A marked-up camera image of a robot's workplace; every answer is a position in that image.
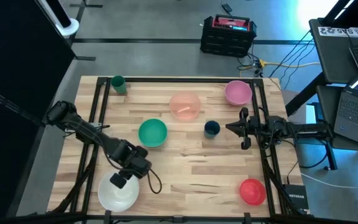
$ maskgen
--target cup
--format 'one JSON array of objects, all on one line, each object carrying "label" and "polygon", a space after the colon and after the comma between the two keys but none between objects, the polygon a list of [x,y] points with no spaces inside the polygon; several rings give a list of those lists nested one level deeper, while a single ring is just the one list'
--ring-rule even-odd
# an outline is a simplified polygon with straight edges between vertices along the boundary
[{"label": "cup", "polygon": [[112,87],[117,91],[118,94],[127,93],[127,85],[125,83],[125,78],[118,75],[111,79]]},{"label": "cup", "polygon": [[221,127],[216,121],[208,121],[204,126],[205,137],[212,139],[221,131]]}]

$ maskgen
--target concrete floor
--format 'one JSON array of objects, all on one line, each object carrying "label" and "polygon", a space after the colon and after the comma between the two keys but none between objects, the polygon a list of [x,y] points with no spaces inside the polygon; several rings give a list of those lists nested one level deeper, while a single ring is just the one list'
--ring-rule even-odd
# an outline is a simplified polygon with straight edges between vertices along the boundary
[{"label": "concrete floor", "polygon": [[[68,6],[80,0],[60,1],[69,16],[75,18],[78,8]],[[223,3],[229,3],[233,15],[249,17],[257,24],[257,40],[298,40],[309,30],[309,19],[325,16],[335,1],[224,0]],[[220,0],[89,0],[88,4],[103,4],[103,8],[85,9],[76,38],[199,39],[203,20],[224,14]],[[74,101],[82,75],[239,76],[235,58],[203,54],[199,47],[199,44],[73,44],[77,55],[97,59],[95,62],[74,60],[55,100]],[[292,48],[293,45],[255,45],[254,54],[268,62],[280,62]],[[303,55],[312,48],[309,46]],[[318,62],[315,50],[301,61],[308,62]],[[264,73],[268,75],[274,68],[266,66]],[[282,88],[292,71],[287,71]],[[301,91],[320,72],[319,65],[300,68],[292,76],[287,90]],[[274,77],[283,73],[284,68],[280,68]],[[253,73],[243,72],[242,76],[252,77]],[[313,119],[311,114],[300,117]],[[55,128],[46,130],[18,215],[45,212],[63,146],[62,136]],[[299,162],[309,166],[319,161],[324,152],[323,146],[300,145]],[[324,161],[302,172],[331,184],[358,186],[358,152],[335,149],[334,153],[339,170],[323,170],[328,164]],[[313,215],[358,221],[358,189],[339,189],[307,178],[303,178],[303,182]]]}]

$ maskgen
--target wooden tabletop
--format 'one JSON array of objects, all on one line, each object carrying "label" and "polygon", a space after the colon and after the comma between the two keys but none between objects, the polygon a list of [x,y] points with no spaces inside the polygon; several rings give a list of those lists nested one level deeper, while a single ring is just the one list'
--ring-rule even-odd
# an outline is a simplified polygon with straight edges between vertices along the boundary
[{"label": "wooden tabletop", "polygon": [[[82,77],[78,88],[75,105],[78,114],[86,121],[89,119],[97,78]],[[282,93],[273,81],[278,83],[276,78],[264,79],[269,113],[286,118]],[[267,200],[255,207],[246,204],[238,194],[242,181],[255,178],[264,184],[264,177],[255,138],[250,136],[250,149],[241,150],[242,139],[224,127],[227,123],[238,121],[241,109],[227,104],[224,87],[224,83],[133,82],[127,83],[127,96],[120,96],[111,88],[104,119],[104,124],[111,125],[104,129],[107,135],[140,145],[137,131],[143,121],[158,118],[168,128],[168,138],[162,146],[147,148],[147,159],[161,178],[162,192],[153,194],[147,178],[140,179],[140,194],[135,204],[125,212],[113,212],[112,215],[242,217],[244,212],[249,212],[252,217],[269,217]],[[95,121],[100,113],[103,90],[104,87]],[[187,123],[174,119],[168,108],[171,96],[182,90],[197,93],[201,100],[199,116]],[[259,90],[256,92],[261,105]],[[252,116],[252,104],[245,106]],[[215,120],[221,125],[221,132],[212,140],[206,139],[203,134],[204,124],[209,120]],[[74,136],[65,140],[48,210],[54,209],[74,186],[82,145]],[[285,177],[297,161],[295,150],[292,145],[283,142],[277,146],[277,156],[282,180],[286,182]],[[104,214],[105,209],[98,200],[98,185],[103,175],[112,170],[114,168],[108,164],[102,150],[99,150],[88,214]],[[153,175],[150,177],[154,188],[158,189],[156,178]],[[290,181],[292,184],[303,185],[298,166],[291,172]],[[78,210],[81,210],[84,189],[80,193]],[[280,213],[278,195],[273,184],[272,190],[276,212]]]}]

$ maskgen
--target table leg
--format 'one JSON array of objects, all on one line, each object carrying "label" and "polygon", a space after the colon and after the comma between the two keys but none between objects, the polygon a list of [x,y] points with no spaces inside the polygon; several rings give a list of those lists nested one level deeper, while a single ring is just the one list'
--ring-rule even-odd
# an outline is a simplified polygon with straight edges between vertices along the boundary
[{"label": "table leg", "polygon": [[333,148],[331,147],[331,144],[327,142],[327,144],[324,145],[326,147],[327,152],[327,158],[329,166],[325,167],[326,170],[337,170],[338,166],[336,165],[336,160],[334,156]]},{"label": "table leg", "polygon": [[314,94],[316,94],[316,87],[319,85],[327,85],[324,78],[324,73],[321,72],[308,86],[306,86],[294,99],[292,99],[285,109],[287,116],[291,116],[295,113],[304,103],[306,103]]}]

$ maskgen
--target teal bowl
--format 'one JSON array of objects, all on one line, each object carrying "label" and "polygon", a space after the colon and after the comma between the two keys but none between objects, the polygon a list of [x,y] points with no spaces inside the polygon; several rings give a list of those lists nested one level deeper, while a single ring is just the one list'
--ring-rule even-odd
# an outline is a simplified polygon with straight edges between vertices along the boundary
[{"label": "teal bowl", "polygon": [[157,147],[167,139],[167,126],[159,119],[148,119],[139,128],[139,140],[144,146]]}]

